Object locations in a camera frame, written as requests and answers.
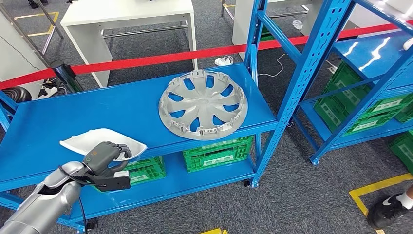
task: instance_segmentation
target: shelf board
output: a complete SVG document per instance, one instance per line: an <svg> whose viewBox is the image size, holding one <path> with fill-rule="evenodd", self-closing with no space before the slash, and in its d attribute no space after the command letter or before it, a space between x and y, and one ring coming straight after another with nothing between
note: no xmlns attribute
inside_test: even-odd
<svg viewBox="0 0 413 234"><path fill-rule="evenodd" d="M2 165L15 168L0 174L0 185L16 178L44 177L58 165L82 160L82 155L60 146L59 141L90 129L109 128L146 144L148 149L134 160L275 129L276 118L243 63L208 70L230 75L248 100L245 121L229 136L212 141L190 140L163 125L158 102L168 83L180 74L25 102L18 106L0 145L0 155L8 155L3 157Z"/></svg>
<svg viewBox="0 0 413 234"><path fill-rule="evenodd" d="M371 79L388 72L406 51L403 44L411 36L403 31L336 42L333 51L361 78ZM413 67L404 72L388 89L389 96L413 92L410 74Z"/></svg>
<svg viewBox="0 0 413 234"><path fill-rule="evenodd" d="M355 2L413 36L413 27L407 22L412 20L409 15L389 6L383 0L355 0Z"/></svg>
<svg viewBox="0 0 413 234"><path fill-rule="evenodd" d="M332 133L324 123L324 121L321 119L321 117L316 113L316 111L314 111L313 105L314 102L310 102L305 103L300 107L303 113L306 115L307 119L310 121L313 128L316 130L323 142L325 142L332 135ZM369 140L390 136L410 129L413 129L413 120L406 123L401 123L395 118L392 118L382 126L339 137L335 144L331 148L329 148L329 150L339 149Z"/></svg>
<svg viewBox="0 0 413 234"><path fill-rule="evenodd" d="M204 189L241 181L255 174L253 163L247 160L187 172L182 153L165 155L167 176L163 179L132 186L128 190L100 193L90 186L82 188L80 198L86 218L93 218L133 207L198 192ZM81 221L78 204L74 204L71 220Z"/></svg>

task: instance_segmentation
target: shelf caster wheel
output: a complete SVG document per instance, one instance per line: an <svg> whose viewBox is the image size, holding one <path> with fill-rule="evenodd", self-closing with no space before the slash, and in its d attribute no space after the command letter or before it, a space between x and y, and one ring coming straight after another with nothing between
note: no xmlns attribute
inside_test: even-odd
<svg viewBox="0 0 413 234"><path fill-rule="evenodd" d="M245 187L251 188L251 183L249 182L249 180L244 180L243 184Z"/></svg>
<svg viewBox="0 0 413 234"><path fill-rule="evenodd" d="M86 223L86 228L88 231L93 230L97 227L97 218L92 218L89 219L88 222Z"/></svg>
<svg viewBox="0 0 413 234"><path fill-rule="evenodd" d="M294 126L294 121L288 122L287 127L291 128L292 126Z"/></svg>

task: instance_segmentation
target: black sneaker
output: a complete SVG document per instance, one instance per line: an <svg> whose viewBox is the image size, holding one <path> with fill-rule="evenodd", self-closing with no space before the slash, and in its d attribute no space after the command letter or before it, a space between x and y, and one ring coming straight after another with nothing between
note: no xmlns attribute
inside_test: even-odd
<svg viewBox="0 0 413 234"><path fill-rule="evenodd" d="M32 9L38 8L38 4L35 3L33 0L29 0L29 5Z"/></svg>
<svg viewBox="0 0 413 234"><path fill-rule="evenodd" d="M367 221L375 229L383 229L393 224L409 210L396 199L401 194L393 195L374 205L367 215Z"/></svg>

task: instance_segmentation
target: green crate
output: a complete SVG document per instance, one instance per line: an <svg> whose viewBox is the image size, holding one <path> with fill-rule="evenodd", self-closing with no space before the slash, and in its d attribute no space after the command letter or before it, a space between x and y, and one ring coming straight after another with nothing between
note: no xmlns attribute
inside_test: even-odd
<svg viewBox="0 0 413 234"><path fill-rule="evenodd" d="M268 29L263 26L263 29L261 30L261 39L260 39L260 41L266 41L266 40L274 40L274 37L268 31Z"/></svg>
<svg viewBox="0 0 413 234"><path fill-rule="evenodd" d="M342 62L337 71L332 76L331 80L327 83L323 93L327 93L339 88L344 88L350 84L354 84L360 81L362 81L362 78L360 78L360 76L344 62ZM367 84L365 84L334 94L334 96L339 99L339 101L345 106L348 112L352 112L370 90L371 88ZM400 109L410 104L412 101L413 94L379 100L363 114L363 117Z"/></svg>
<svg viewBox="0 0 413 234"><path fill-rule="evenodd" d="M254 136L240 137L182 151L188 172L245 160Z"/></svg>
<svg viewBox="0 0 413 234"><path fill-rule="evenodd" d="M413 174L413 130L405 132L403 135L389 143L390 150L406 165L410 173Z"/></svg>
<svg viewBox="0 0 413 234"><path fill-rule="evenodd" d="M392 119L395 115L397 115L398 112L400 112L400 110L392 110L386 113L379 113L374 116L368 116L364 118L361 117L351 126L351 128L347 130L344 136L382 126L383 124L387 123L387 121Z"/></svg>
<svg viewBox="0 0 413 234"><path fill-rule="evenodd" d="M324 120L331 131L334 131L349 115L346 107L336 96L323 98L321 103L314 105L314 110ZM399 108L385 113L362 116L352 125L345 135L381 126L397 115L400 110Z"/></svg>
<svg viewBox="0 0 413 234"><path fill-rule="evenodd" d="M130 162L123 171L129 171L131 186L166 177L162 156Z"/></svg>
<svg viewBox="0 0 413 234"><path fill-rule="evenodd" d="M407 105L395 117L399 122L405 123L413 119L413 102Z"/></svg>

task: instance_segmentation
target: robot finger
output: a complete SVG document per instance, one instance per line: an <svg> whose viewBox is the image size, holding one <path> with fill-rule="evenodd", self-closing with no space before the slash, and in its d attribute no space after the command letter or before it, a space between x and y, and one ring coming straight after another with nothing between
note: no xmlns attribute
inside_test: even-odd
<svg viewBox="0 0 413 234"><path fill-rule="evenodd" d="M132 157L132 152L131 150L128 148L127 145L125 144L118 144L119 147L119 151L120 152L125 152L125 158L130 158Z"/></svg>

